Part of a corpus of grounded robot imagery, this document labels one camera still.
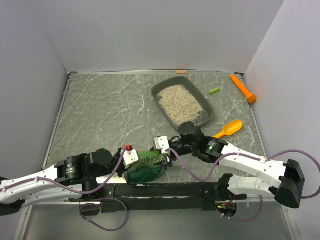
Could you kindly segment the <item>green litter bag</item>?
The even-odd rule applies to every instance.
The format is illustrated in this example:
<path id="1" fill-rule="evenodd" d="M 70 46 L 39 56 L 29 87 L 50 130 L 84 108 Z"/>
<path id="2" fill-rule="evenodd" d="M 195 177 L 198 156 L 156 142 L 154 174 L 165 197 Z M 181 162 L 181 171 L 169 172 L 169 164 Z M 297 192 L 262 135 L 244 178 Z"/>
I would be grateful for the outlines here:
<path id="1" fill-rule="evenodd" d="M 144 184 L 160 178 L 167 167 L 164 165 L 166 157 L 159 151 L 138 152 L 140 161 L 124 173 L 126 183 L 129 185 Z"/>

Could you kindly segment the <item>grey litter box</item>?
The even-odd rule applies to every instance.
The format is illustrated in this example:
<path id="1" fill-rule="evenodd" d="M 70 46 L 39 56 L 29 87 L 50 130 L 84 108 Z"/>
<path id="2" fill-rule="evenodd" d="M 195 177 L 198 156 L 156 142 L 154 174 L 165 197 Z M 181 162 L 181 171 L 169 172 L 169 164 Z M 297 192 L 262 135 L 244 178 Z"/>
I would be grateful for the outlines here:
<path id="1" fill-rule="evenodd" d="M 215 111 L 200 90 L 185 76 L 175 76 L 157 83 L 151 95 L 170 125 L 191 121 L 202 127 L 214 119 Z"/>

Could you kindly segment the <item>yellow plastic scoop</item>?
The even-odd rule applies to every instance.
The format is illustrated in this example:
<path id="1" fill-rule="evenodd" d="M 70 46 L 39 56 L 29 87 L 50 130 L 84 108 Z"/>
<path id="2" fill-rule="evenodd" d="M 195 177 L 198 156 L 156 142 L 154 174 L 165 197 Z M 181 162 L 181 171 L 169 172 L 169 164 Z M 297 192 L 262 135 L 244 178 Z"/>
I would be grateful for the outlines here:
<path id="1" fill-rule="evenodd" d="M 240 119 L 235 119 L 223 126 L 222 131 L 214 136 L 214 138 L 222 138 L 224 136 L 231 136 L 238 132 L 243 127 L 243 122 Z"/>

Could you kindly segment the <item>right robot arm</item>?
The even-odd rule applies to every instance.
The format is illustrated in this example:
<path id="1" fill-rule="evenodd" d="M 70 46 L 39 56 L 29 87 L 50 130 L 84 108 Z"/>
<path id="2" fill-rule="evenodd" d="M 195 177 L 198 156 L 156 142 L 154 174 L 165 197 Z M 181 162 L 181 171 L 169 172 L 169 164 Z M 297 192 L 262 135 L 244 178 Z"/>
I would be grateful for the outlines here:
<path id="1" fill-rule="evenodd" d="M 179 138 L 169 140 L 158 136 L 153 146 L 167 159 L 180 159 L 191 154 L 214 167 L 229 167 L 249 174 L 249 177 L 228 175 L 219 185 L 223 199 L 238 195 L 274 197 L 281 205 L 298 209 L 302 200 L 305 176 L 300 164 L 293 160 L 278 161 L 244 151 L 231 143 L 203 134 L 200 127 L 188 121 L 178 127 Z"/>

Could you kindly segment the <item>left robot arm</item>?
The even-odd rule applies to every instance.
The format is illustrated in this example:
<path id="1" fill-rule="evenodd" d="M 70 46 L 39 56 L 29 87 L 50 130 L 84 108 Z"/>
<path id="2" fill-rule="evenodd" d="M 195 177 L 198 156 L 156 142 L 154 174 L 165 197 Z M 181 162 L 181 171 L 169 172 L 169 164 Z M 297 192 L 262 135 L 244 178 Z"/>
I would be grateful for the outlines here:
<path id="1" fill-rule="evenodd" d="M 112 155 L 107 149 L 70 156 L 66 160 L 40 172 L 17 178 L 0 180 L 1 216 L 18 213 L 23 206 L 53 199 L 95 200 L 104 184 L 97 178 L 123 175 L 139 161 L 137 152 L 126 146 Z"/>

